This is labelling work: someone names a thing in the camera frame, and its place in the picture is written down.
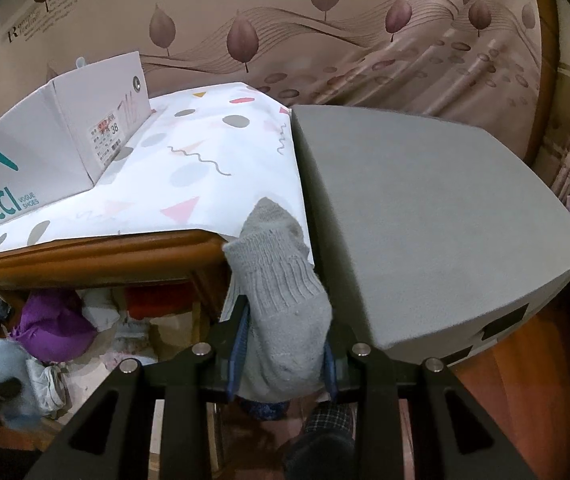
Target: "size label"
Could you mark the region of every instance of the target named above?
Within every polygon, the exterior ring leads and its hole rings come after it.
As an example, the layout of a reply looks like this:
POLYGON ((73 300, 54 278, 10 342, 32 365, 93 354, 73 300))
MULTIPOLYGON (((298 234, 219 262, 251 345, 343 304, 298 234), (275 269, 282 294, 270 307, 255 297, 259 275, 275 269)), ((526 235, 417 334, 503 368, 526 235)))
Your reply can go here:
POLYGON ((123 143, 122 130, 116 112, 111 112, 89 130, 94 155, 106 167, 123 143))

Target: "screw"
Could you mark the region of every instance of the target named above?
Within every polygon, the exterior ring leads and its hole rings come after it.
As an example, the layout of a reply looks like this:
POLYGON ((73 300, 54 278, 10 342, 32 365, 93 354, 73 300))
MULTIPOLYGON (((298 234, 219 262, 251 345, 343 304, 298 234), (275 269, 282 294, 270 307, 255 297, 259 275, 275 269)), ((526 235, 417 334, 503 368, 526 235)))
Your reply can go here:
POLYGON ((207 355, 211 352, 211 345, 209 343, 196 343, 191 347, 191 351, 197 356, 207 355))
POLYGON ((358 357, 367 357, 371 353, 371 346, 367 343, 356 343, 351 347, 351 351, 358 357))
POLYGON ((125 359, 120 362, 118 368, 120 368, 120 371, 124 374, 130 374, 138 368, 138 361, 135 359, 125 359))
POLYGON ((445 364, 436 357, 430 357, 425 361, 425 368, 430 372, 437 374, 445 369, 445 364))

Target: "purple cloth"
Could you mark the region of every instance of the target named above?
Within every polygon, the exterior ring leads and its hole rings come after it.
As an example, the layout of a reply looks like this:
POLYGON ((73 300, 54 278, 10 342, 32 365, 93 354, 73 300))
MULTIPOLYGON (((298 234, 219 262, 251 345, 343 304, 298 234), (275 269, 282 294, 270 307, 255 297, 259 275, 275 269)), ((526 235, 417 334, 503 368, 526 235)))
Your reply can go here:
POLYGON ((74 290, 34 290, 10 337, 36 359, 59 363, 80 357, 96 337, 74 290))

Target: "sock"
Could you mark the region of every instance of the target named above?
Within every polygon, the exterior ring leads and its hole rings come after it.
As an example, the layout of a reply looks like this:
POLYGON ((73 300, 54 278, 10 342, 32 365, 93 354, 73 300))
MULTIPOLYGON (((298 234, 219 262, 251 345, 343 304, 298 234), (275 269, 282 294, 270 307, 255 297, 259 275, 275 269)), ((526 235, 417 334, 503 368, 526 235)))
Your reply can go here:
POLYGON ((247 356, 238 395, 283 402, 322 388, 332 307, 311 264, 303 231, 287 211, 261 199, 238 240, 223 247, 234 286, 250 303, 247 356))

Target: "table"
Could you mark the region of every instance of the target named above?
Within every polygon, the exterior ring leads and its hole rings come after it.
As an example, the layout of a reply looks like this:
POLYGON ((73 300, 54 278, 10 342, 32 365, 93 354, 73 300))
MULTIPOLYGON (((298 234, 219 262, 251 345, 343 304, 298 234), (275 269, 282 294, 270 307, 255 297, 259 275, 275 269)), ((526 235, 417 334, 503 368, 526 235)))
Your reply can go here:
POLYGON ((217 234, 201 230, 57 240, 0 253, 0 298, 20 312, 32 288, 91 288, 189 280, 216 319, 229 272, 217 234))

